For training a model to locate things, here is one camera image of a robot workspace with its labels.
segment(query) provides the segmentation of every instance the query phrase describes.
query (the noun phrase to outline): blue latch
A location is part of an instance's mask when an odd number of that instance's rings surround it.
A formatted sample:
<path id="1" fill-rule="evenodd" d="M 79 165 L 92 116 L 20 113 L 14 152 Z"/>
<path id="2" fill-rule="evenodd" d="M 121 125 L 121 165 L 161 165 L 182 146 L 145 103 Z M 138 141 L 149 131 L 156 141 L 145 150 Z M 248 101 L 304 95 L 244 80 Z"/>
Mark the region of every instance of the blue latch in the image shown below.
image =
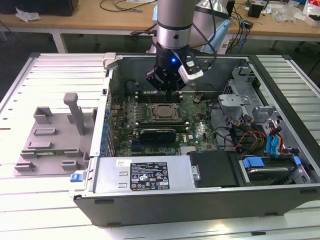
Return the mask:
<path id="1" fill-rule="evenodd" d="M 300 166 L 300 165 L 301 165 L 301 160 L 300 160 L 300 158 L 299 158 L 298 156 L 294 156 L 294 157 L 293 157 L 293 160 L 294 160 L 294 162 L 295 162 L 295 164 L 296 164 L 297 166 Z"/>
<path id="2" fill-rule="evenodd" d="M 242 160 L 244 167 L 247 168 L 255 168 L 255 167 L 264 167 L 264 161 L 259 156 L 248 156 Z"/>
<path id="3" fill-rule="evenodd" d="M 71 183 L 79 183 L 79 182 L 82 182 L 82 174 L 80 174 L 80 173 L 73 173 L 73 174 L 71 174 L 70 182 L 71 182 Z"/>

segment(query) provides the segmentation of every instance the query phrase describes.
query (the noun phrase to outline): blue cable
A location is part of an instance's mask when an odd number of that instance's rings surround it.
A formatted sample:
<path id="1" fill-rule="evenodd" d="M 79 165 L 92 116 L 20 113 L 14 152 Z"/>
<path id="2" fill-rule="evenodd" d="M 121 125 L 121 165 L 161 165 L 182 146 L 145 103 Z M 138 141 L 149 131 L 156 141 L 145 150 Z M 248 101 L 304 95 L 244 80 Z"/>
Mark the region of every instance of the blue cable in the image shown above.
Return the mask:
<path id="1" fill-rule="evenodd" d="M 241 22 L 242 22 L 243 30 L 245 31 L 245 29 L 246 29 L 245 23 L 244 23 L 244 21 L 243 21 L 242 18 L 241 18 L 240 20 L 241 20 Z M 244 46 L 244 44 L 245 44 L 245 39 L 246 39 L 246 34 L 244 33 L 244 34 L 243 34 L 243 39 L 241 40 L 241 45 L 240 45 L 240 47 L 238 48 L 238 51 L 236 52 L 237 55 L 240 53 L 242 47 Z"/>
<path id="2" fill-rule="evenodd" d="M 244 23 L 244 20 L 242 19 L 242 18 L 239 18 L 239 17 L 232 17 L 233 19 L 238 19 L 239 21 L 241 21 L 241 23 L 242 23 L 242 27 L 243 27 L 243 30 L 245 30 L 246 29 L 246 26 L 245 26 L 245 23 Z M 239 54 L 240 53 L 240 51 L 241 51 L 241 49 L 242 49 L 242 47 L 244 46 L 244 44 L 245 44 L 245 39 L 246 39 L 246 33 L 244 33 L 244 34 L 241 34 L 241 36 L 240 36 L 241 38 L 242 38 L 242 40 L 240 41 L 240 46 L 239 46 L 239 48 L 238 48 L 238 51 L 236 52 L 236 54 Z"/>

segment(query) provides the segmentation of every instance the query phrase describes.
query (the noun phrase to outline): metal bracket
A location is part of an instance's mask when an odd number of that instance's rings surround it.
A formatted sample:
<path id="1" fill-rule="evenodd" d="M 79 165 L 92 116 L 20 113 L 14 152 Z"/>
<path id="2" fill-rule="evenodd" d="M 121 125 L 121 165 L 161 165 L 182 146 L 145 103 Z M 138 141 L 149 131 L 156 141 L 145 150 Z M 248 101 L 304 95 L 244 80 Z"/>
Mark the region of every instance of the metal bracket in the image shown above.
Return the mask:
<path id="1" fill-rule="evenodd" d="M 252 116 L 255 122 L 264 123 L 277 109 L 274 106 L 256 106 L 252 110 Z"/>
<path id="2" fill-rule="evenodd" d="M 105 70 L 108 70 L 115 67 L 116 65 L 118 65 L 117 60 L 117 54 L 115 52 L 105 53 L 102 58 L 103 68 Z"/>

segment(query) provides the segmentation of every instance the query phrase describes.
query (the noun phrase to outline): workbench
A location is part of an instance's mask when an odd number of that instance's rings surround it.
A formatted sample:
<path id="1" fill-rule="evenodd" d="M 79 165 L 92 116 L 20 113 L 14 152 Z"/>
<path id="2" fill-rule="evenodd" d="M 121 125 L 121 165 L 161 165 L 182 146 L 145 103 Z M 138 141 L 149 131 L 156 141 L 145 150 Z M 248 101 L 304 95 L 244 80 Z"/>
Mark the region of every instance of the workbench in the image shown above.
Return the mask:
<path id="1" fill-rule="evenodd" d="M 109 12 L 99 7 L 100 2 L 101 0 L 79 0 L 73 16 L 41 15 L 41 20 L 27 23 L 15 15 L 0 14 L 0 20 L 13 32 L 52 34 L 57 50 L 61 54 L 68 52 L 63 34 L 129 35 L 134 30 L 145 30 L 153 24 L 155 4 L 142 6 L 140 8 L 143 10 L 142 13 Z M 237 8 L 242 2 L 243 0 L 237 0 L 235 7 Z M 120 6 L 130 8 L 136 4 L 124 2 Z M 110 0 L 106 0 L 103 7 L 115 9 Z M 247 17 L 247 11 L 241 8 L 237 11 L 245 20 L 254 23 L 249 39 L 320 42 L 320 27 L 312 27 L 302 20 L 297 19 L 295 23 L 276 22 L 270 14 L 261 14 L 259 18 L 253 18 Z M 1 31 L 7 29 L 0 25 Z M 232 21 L 224 43 L 233 38 L 237 32 L 236 21 Z"/>
<path id="2" fill-rule="evenodd" d="M 312 81 L 281 56 L 258 57 L 305 124 L 317 121 L 319 92 L 311 90 Z M 50 107 L 54 114 L 69 113 L 63 103 L 66 92 L 78 94 L 77 103 L 84 113 L 98 107 L 106 75 L 102 58 L 103 54 L 34 54 L 0 103 L 0 239 L 293 240 L 320 236 L 320 200 L 307 202 L 284 216 L 98 228 L 70 197 L 69 190 L 75 184 L 70 183 L 70 176 L 13 176 L 35 122 L 36 107 Z M 296 101 L 299 96 L 303 101 Z"/>

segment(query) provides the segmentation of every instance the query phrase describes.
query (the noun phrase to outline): red wire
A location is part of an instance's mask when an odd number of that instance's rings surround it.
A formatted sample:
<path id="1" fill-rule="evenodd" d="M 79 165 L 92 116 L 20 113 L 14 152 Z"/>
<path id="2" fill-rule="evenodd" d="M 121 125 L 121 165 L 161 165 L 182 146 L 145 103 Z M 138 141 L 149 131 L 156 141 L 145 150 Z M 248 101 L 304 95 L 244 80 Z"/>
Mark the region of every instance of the red wire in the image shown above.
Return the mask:
<path id="1" fill-rule="evenodd" d="M 244 137 L 247 135 L 247 134 L 253 134 L 253 133 L 258 133 L 258 134 L 261 134 L 262 136 L 264 136 L 265 138 L 267 138 L 267 136 L 261 132 L 261 131 L 247 131 L 243 134 L 243 136 L 240 138 L 239 140 L 239 143 L 241 143 L 242 139 L 244 139 Z"/>

